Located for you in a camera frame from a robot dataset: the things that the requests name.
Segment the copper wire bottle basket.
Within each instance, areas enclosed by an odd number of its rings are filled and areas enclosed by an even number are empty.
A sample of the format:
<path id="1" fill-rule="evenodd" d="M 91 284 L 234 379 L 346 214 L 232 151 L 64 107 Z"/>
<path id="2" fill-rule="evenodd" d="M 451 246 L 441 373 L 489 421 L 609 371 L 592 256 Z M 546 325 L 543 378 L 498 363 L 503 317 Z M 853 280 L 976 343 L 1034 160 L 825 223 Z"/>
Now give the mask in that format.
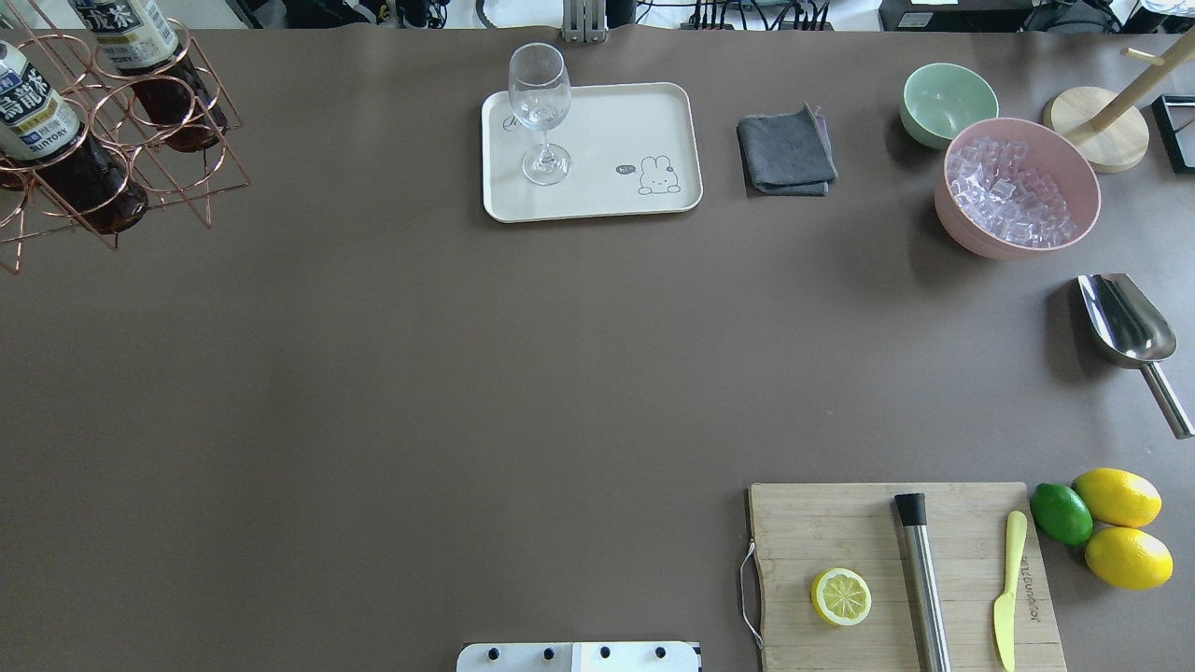
<path id="1" fill-rule="evenodd" d="M 170 129 L 163 132 L 145 118 L 145 109 L 133 90 L 135 77 L 120 77 L 69 4 L 5 1 L 4 42 L 24 51 L 65 100 L 76 106 L 94 136 L 125 161 L 128 175 L 147 193 L 145 216 L 180 210 L 210 227 L 215 220 L 214 198 L 250 187 L 251 179 L 231 143 L 232 133 L 243 128 L 243 114 L 204 47 L 168 4 L 154 1 L 174 26 L 201 80 L 228 121 L 213 147 L 179 152 L 165 142 Z M 60 204 L 33 172 L 11 165 L 4 157 L 4 271 L 20 273 L 30 243 L 61 232 L 86 232 L 110 250 L 120 246 L 123 234 L 90 230 L 81 216 Z"/>

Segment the tea bottle front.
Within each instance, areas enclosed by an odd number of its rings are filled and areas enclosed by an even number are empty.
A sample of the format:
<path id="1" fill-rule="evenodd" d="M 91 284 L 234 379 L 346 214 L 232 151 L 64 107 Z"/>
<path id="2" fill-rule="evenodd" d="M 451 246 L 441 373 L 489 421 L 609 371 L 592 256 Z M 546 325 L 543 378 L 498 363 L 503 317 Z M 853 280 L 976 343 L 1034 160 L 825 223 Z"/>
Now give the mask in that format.
<path id="1" fill-rule="evenodd" d="M 99 234 L 120 234 L 145 216 L 148 196 L 125 161 L 94 136 L 33 63 L 1 44 L 4 157 L 33 172 L 65 208 Z"/>

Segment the tea bottle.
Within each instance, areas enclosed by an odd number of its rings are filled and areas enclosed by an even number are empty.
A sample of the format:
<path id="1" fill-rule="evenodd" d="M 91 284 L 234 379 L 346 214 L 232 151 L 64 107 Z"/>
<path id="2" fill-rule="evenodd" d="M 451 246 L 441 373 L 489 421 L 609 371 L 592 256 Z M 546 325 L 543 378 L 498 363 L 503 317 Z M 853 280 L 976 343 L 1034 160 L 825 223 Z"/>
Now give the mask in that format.
<path id="1" fill-rule="evenodd" d="M 94 136 L 33 63 L 1 44 L 4 157 L 33 172 L 65 208 L 99 234 L 120 234 L 145 216 L 148 196 L 125 161 Z"/>
<path id="2" fill-rule="evenodd" d="M 71 1 L 120 77 L 135 77 L 133 90 L 145 118 L 170 135 L 179 152 L 217 143 L 228 121 L 163 10 L 154 1 Z"/>

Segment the tea bottle middle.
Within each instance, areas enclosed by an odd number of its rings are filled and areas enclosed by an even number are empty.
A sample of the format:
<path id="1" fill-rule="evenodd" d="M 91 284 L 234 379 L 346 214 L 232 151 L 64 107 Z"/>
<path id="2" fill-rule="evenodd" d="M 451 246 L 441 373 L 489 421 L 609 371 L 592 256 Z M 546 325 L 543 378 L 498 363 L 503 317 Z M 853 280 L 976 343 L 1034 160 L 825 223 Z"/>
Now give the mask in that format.
<path id="1" fill-rule="evenodd" d="M 133 90 L 145 118 L 170 135 L 179 152 L 217 143 L 228 121 L 163 10 L 154 1 L 71 1 L 120 77 L 135 77 Z"/>

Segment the clear wine glass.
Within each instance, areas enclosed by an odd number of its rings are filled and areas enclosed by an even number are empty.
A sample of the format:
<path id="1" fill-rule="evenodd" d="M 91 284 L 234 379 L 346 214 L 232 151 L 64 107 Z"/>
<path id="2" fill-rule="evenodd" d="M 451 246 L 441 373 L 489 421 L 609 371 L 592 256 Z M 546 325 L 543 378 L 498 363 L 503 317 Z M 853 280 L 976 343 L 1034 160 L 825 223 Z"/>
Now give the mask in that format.
<path id="1" fill-rule="evenodd" d="M 554 187 L 571 167 L 568 151 L 547 138 L 571 106 L 570 77 L 562 51 L 543 42 L 523 44 L 513 51 L 508 99 L 517 122 L 541 136 L 522 158 L 523 175 L 537 187 Z"/>

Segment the wooden cutting board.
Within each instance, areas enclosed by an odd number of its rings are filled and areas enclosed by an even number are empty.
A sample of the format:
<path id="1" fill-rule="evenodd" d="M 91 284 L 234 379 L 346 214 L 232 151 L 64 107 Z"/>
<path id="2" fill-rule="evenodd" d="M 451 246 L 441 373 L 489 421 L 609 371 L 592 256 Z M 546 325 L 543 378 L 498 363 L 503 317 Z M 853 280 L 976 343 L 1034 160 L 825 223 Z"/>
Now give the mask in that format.
<path id="1" fill-rule="evenodd" d="M 1005 584 L 1005 529 L 1029 513 L 1024 483 L 755 483 L 748 489 L 765 671 L 923 671 L 921 612 L 893 497 L 921 491 L 956 671 L 999 671 L 991 607 Z M 866 621 L 836 627 L 811 607 L 829 568 L 866 579 Z"/>

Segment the pink bowl with ice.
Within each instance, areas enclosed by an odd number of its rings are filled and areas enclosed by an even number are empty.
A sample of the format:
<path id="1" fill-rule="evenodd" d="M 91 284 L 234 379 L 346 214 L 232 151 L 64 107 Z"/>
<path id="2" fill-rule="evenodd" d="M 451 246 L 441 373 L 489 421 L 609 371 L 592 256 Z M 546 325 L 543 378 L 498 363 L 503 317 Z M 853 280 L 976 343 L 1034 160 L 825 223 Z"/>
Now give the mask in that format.
<path id="1" fill-rule="evenodd" d="M 1028 120 L 979 120 L 949 145 L 934 210 L 952 242 L 989 259 L 1028 259 L 1080 242 L 1101 214 L 1076 146 Z"/>

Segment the steel muddler black tip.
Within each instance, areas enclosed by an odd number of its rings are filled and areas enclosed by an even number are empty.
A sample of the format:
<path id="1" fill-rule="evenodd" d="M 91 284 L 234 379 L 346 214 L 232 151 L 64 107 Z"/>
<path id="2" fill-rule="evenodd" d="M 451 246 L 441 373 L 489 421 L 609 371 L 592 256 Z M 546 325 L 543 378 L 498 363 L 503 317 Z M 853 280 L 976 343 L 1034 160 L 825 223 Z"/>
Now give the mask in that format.
<path id="1" fill-rule="evenodd" d="M 952 671 L 944 611 L 934 574 L 925 494 L 897 494 L 893 497 L 893 505 L 911 563 L 914 615 L 921 633 L 923 667 L 926 671 Z"/>

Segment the yellow plastic knife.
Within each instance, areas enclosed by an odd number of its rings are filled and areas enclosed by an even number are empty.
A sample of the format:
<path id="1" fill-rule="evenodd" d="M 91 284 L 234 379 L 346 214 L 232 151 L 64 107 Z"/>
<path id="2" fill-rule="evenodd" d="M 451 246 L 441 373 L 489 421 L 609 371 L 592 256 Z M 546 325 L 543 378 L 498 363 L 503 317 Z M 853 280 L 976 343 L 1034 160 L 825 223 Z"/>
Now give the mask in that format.
<path id="1" fill-rule="evenodd" d="M 1003 588 L 991 604 L 991 633 L 1004 671 L 1016 671 L 1015 621 L 1027 531 L 1028 519 L 1023 511 L 1011 511 L 1005 523 Z"/>

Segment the green lime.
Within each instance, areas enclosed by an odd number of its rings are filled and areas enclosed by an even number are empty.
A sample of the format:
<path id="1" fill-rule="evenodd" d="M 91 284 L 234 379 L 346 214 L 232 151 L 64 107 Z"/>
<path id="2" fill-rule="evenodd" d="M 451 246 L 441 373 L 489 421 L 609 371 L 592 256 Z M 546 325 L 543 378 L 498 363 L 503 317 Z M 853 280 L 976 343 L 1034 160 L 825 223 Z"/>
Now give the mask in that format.
<path id="1" fill-rule="evenodd" d="M 1040 483 L 1032 490 L 1030 511 L 1036 526 L 1067 546 L 1087 544 L 1093 533 L 1093 517 L 1083 497 L 1062 483 Z"/>

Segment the metal ice scoop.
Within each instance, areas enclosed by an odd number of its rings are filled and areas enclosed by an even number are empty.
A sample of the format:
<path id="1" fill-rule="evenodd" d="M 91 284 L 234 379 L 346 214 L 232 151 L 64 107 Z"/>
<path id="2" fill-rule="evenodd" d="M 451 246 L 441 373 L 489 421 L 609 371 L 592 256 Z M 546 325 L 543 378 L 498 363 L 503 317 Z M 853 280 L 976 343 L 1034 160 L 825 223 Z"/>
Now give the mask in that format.
<path id="1" fill-rule="evenodd" d="M 1191 419 L 1162 369 L 1177 340 L 1150 298 L 1126 273 L 1083 273 L 1076 277 L 1093 336 L 1122 369 L 1138 369 L 1178 440 L 1191 439 Z"/>

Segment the yellow lemon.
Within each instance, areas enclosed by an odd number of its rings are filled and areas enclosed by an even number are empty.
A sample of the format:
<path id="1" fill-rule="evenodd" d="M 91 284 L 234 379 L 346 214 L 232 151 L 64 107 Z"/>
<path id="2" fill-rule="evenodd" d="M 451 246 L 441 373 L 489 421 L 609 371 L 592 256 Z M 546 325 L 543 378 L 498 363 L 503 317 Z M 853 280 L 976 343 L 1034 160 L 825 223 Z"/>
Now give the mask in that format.
<path id="1" fill-rule="evenodd" d="M 1089 469 L 1076 477 L 1072 488 L 1098 523 L 1141 529 L 1162 512 L 1157 485 L 1126 469 Z"/>
<path id="2" fill-rule="evenodd" d="M 1097 531 L 1084 557 L 1096 578 L 1123 589 L 1152 589 L 1173 576 L 1168 545 L 1142 530 L 1109 526 Z"/>

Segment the black tray with glasses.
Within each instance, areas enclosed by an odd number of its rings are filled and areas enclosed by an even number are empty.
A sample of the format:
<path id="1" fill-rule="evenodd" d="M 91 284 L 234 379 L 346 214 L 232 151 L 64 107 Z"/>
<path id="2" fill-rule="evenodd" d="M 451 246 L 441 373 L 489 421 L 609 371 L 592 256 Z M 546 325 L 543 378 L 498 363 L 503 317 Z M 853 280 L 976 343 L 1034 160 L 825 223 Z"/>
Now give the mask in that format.
<path id="1" fill-rule="evenodd" d="M 1151 104 L 1151 110 L 1171 170 L 1175 175 L 1194 175 L 1194 148 L 1191 148 L 1194 97 L 1160 94 Z"/>

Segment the aluminium frame post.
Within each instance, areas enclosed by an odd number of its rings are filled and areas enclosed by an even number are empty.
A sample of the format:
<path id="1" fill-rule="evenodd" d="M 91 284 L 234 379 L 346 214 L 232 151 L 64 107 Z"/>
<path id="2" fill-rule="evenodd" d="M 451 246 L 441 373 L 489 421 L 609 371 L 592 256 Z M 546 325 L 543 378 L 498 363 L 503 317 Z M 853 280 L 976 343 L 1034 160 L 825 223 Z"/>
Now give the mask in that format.
<path id="1" fill-rule="evenodd" d="M 562 38 L 571 44 L 598 44 L 607 39 L 606 0 L 564 0 Z"/>

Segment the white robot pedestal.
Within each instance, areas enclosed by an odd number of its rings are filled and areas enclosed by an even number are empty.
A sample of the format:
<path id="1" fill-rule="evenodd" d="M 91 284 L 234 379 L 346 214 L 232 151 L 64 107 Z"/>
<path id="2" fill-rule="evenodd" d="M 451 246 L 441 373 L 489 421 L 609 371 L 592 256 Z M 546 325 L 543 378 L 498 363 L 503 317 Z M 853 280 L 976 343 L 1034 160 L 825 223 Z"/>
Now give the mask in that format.
<path id="1" fill-rule="evenodd" d="M 700 644 L 666 641 L 473 643 L 456 671 L 701 671 Z"/>

